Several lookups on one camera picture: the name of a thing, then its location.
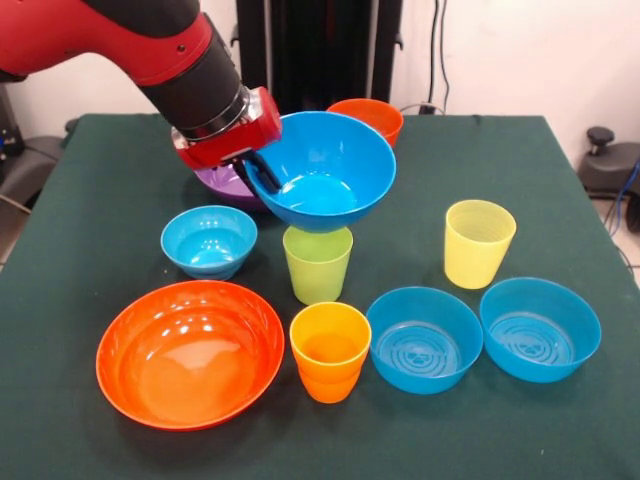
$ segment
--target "bowl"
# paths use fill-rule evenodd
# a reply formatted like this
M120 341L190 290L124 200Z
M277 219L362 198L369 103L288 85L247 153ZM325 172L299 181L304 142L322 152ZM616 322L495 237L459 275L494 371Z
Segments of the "bowl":
M265 212L269 209L255 197L232 165L196 170L198 179L230 206L249 212Z
M404 117L393 105L373 98L350 98L334 103L328 112L342 113L375 128L392 147L396 144Z
M482 328L473 311L453 295L404 287L369 308L371 358L387 382L427 395L452 388L482 351Z
M253 249L258 228L241 210L221 205L197 207L173 218L160 236L162 251L187 275L228 280Z
M283 354L282 324L262 297L232 283L195 280L125 308L100 341L96 374L107 400L130 419L197 430L255 402Z
M373 128L330 112L282 117L282 139L259 150L282 188L272 193L256 167L247 174L264 204L285 223L325 233L367 215L396 175L393 150Z
M571 375L600 345L593 309L562 285L512 278L491 287L480 302L487 353L505 372L536 383Z

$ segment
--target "orange bowl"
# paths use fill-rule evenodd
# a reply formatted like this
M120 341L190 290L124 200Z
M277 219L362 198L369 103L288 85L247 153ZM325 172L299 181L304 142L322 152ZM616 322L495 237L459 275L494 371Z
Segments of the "orange bowl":
M259 295L197 280L139 298L111 323L96 357L107 400L164 430L197 430L238 415L271 384L282 324Z
M380 133L387 143L395 146L404 117L397 108L373 98L350 98L331 105L327 112L341 113L366 123Z

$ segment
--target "small blue bowl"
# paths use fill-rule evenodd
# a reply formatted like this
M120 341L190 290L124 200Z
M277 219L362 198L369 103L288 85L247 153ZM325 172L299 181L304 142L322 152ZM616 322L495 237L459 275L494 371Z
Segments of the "small blue bowl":
M162 251L187 275L228 280L256 244L258 228L241 210L211 205L171 220L160 236Z
M512 278L480 302L487 353L505 372L535 383L571 375L600 345L602 330L580 296L539 278Z
M308 232L330 232L364 217L396 175L387 141L351 117L299 112L282 117L282 139L259 151L282 188L270 193L253 165L247 174L265 205Z
M427 395L453 387L482 351L482 328L473 311L434 288L385 293L367 319L373 364L405 392Z

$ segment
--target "translucent yellow cup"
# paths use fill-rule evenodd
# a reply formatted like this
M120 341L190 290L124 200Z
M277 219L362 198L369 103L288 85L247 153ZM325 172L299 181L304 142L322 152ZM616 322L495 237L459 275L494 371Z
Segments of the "translucent yellow cup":
M484 288L495 277L516 221L503 207L485 200L463 200L447 210L444 272L459 287Z
M351 231L309 233L289 227L282 243L296 298L305 305L337 300L353 248Z
M358 381L371 343L371 326L349 305L316 303L296 315L289 339L309 395L320 403L337 403Z

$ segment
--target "dark green fabric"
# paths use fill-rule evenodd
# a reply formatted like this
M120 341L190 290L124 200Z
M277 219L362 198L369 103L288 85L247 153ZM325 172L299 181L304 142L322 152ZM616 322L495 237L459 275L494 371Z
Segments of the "dark green fabric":
M601 348L574 376L527 384L483 353L453 390L420 397L367 361L348 400L324 406L305 394L287 346L275 383L227 424L169 433L118 414L95 379L100 337L137 297L186 279L160 232L216 202L168 132L156 116L84 117L0 274L0 478L640 478L640 296L542 118L407 118L395 185L353 227L341 300L365 311L418 284L476 309L482 292L442 273L444 213L493 200L519 227L499 278L561 282L600 316ZM255 218L258 243L234 281L271 302L286 331L301 305L284 226Z

